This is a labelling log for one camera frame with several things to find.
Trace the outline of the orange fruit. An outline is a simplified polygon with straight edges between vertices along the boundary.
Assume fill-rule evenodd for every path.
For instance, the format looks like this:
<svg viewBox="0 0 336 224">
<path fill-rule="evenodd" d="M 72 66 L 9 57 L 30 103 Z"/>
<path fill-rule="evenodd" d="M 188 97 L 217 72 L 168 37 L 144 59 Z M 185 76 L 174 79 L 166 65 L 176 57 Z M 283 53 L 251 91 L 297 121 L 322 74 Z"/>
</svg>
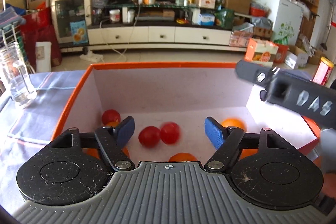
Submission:
<svg viewBox="0 0 336 224">
<path fill-rule="evenodd" d="M 189 162 L 189 161 L 198 161 L 198 159 L 194 155 L 186 152 L 177 153 L 169 159 L 169 162 Z"/>
<path fill-rule="evenodd" d="M 223 127 L 238 127 L 247 132 L 246 123 L 239 118 L 227 118 L 220 123 Z"/>
<path fill-rule="evenodd" d="M 108 122 L 105 124 L 105 126 L 117 127 L 119 123 L 120 123 L 119 121 Z"/>
</svg>

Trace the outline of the red tomato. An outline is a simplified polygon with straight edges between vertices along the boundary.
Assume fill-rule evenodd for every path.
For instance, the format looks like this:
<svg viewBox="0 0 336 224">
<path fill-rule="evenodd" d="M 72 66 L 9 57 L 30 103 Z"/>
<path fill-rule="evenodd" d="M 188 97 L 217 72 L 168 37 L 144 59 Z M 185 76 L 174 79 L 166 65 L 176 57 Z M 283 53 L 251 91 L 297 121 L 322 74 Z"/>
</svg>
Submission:
<svg viewBox="0 0 336 224">
<path fill-rule="evenodd" d="M 101 116 L 101 121 L 104 125 L 113 123 L 118 124 L 121 121 L 120 113 L 114 109 L 109 109 L 104 111 L 104 113 Z"/>
<path fill-rule="evenodd" d="M 138 141 L 146 148 L 155 147 L 160 140 L 160 129 L 155 126 L 144 128 L 138 135 Z"/>
<path fill-rule="evenodd" d="M 172 145 L 179 141 L 181 128 L 175 122 L 166 122 L 161 125 L 160 138 L 163 143 Z"/>
</svg>

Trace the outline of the red yellow cylindrical can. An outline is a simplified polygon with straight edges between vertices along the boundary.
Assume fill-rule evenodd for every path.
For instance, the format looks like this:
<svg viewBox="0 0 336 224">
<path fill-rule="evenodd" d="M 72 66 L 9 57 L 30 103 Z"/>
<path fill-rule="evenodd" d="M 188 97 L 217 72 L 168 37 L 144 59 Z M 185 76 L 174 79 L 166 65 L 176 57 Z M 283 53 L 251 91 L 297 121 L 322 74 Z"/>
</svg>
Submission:
<svg viewBox="0 0 336 224">
<path fill-rule="evenodd" d="M 316 84 L 325 86 L 331 76 L 334 69 L 334 63 L 332 63 L 326 57 L 321 57 L 316 73 L 312 81 Z"/>
</svg>

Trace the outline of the orange cardboard box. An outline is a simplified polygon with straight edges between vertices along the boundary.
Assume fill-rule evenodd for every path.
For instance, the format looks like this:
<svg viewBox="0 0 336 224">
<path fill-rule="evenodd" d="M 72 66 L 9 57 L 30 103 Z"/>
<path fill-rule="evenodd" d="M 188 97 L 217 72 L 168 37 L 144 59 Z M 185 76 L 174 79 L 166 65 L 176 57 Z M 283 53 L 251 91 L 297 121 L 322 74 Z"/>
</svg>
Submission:
<svg viewBox="0 0 336 224">
<path fill-rule="evenodd" d="M 71 94 L 55 135 L 70 127 L 92 132 L 105 110 L 132 116 L 135 132 L 165 122 L 177 123 L 181 138 L 175 145 L 143 147 L 138 136 L 127 143 L 130 158 L 167 161 L 179 152 L 206 162 L 215 148 L 207 138 L 207 117 L 217 121 L 240 118 L 248 131 L 271 128 L 303 154 L 319 142 L 319 127 L 282 107 L 262 102 L 261 88 L 237 78 L 233 63 L 110 63 L 91 65 Z"/>
</svg>

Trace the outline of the orange fruit carton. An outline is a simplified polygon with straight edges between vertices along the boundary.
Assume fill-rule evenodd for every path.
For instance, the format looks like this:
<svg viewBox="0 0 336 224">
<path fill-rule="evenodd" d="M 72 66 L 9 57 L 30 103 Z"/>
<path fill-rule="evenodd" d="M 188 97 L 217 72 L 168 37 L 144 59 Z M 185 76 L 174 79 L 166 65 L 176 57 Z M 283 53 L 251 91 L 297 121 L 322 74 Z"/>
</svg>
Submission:
<svg viewBox="0 0 336 224">
<path fill-rule="evenodd" d="M 250 38 L 244 60 L 271 67 L 274 63 L 278 46 L 268 40 Z"/>
</svg>

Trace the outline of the blue plaid tablecloth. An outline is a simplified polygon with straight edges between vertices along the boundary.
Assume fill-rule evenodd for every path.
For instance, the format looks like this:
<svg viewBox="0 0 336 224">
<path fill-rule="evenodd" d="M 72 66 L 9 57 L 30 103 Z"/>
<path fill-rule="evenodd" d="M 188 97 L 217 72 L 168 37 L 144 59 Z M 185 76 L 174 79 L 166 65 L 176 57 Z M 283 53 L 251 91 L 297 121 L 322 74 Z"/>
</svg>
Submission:
<svg viewBox="0 0 336 224">
<path fill-rule="evenodd" d="M 26 108 L 1 95 L 1 206 L 10 214 L 24 204 L 17 187 L 18 169 L 50 142 L 64 106 L 83 71 L 30 76 L 37 97 Z"/>
</svg>

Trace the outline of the white chest freezer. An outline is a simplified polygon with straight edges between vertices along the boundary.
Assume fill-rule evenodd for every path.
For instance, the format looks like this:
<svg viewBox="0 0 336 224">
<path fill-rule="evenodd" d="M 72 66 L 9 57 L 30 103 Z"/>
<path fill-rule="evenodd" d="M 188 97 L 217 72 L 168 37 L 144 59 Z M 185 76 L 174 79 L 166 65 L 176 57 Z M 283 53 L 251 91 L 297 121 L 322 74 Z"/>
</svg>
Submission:
<svg viewBox="0 0 336 224">
<path fill-rule="evenodd" d="M 296 0 L 256 0 L 268 8 L 267 18 L 273 23 L 271 40 L 294 46 L 299 36 L 304 5 Z"/>
</svg>

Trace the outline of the white tv stand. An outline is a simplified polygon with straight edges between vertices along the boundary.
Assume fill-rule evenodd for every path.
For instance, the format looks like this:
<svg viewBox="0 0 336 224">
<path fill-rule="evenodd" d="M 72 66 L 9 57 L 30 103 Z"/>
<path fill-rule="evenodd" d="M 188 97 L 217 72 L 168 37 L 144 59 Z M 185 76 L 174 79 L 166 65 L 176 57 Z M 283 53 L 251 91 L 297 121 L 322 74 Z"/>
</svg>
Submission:
<svg viewBox="0 0 336 224">
<path fill-rule="evenodd" d="M 92 26 L 86 30 L 88 43 L 74 44 L 68 27 L 57 27 L 62 52 L 78 52 L 83 47 L 102 50 L 215 50 L 245 52 L 229 45 L 231 32 L 201 26 Z"/>
</svg>

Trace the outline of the glass mug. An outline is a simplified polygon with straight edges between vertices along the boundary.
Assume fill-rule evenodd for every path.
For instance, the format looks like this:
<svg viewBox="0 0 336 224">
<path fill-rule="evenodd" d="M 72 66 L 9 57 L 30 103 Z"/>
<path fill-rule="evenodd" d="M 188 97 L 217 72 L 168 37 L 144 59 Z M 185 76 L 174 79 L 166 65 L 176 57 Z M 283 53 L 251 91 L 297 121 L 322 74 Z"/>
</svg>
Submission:
<svg viewBox="0 0 336 224">
<path fill-rule="evenodd" d="M 18 106 L 27 107 L 37 97 L 17 42 L 1 48 L 1 81 Z"/>
</svg>

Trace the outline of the brown cardboard box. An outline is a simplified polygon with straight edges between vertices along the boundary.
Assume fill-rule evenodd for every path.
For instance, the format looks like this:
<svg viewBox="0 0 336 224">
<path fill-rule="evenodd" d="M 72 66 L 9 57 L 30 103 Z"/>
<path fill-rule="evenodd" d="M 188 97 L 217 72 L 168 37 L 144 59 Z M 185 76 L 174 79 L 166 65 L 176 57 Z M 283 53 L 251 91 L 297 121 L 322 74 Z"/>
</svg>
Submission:
<svg viewBox="0 0 336 224">
<path fill-rule="evenodd" d="M 234 10 L 240 14 L 249 14 L 251 0 L 224 0 L 226 9 Z"/>
</svg>

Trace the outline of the red shopping bag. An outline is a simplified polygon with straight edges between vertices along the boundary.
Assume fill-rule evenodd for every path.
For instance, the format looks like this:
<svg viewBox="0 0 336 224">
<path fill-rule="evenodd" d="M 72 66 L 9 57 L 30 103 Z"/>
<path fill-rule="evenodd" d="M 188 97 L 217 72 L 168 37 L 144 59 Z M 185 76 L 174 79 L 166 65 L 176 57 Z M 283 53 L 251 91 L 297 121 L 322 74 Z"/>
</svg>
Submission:
<svg viewBox="0 0 336 224">
<path fill-rule="evenodd" d="M 35 54 L 37 42 L 51 42 L 51 66 L 60 65 L 62 63 L 62 54 L 52 23 L 51 8 L 48 7 L 26 14 L 23 18 L 26 23 L 20 26 L 20 30 L 24 41 L 24 49 L 33 68 L 37 68 Z"/>
</svg>

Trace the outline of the white glass-door cabinet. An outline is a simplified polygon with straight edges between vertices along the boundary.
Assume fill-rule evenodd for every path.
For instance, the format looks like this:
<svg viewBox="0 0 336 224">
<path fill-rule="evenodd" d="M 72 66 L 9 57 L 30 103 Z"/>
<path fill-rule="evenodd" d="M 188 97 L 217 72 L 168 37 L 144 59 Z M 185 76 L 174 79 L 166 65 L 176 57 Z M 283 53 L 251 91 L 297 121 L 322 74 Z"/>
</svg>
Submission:
<svg viewBox="0 0 336 224">
<path fill-rule="evenodd" d="M 92 24 L 91 0 L 50 0 L 52 23 L 60 48 L 74 47 L 71 23 L 85 21 L 84 29 Z"/>
</svg>

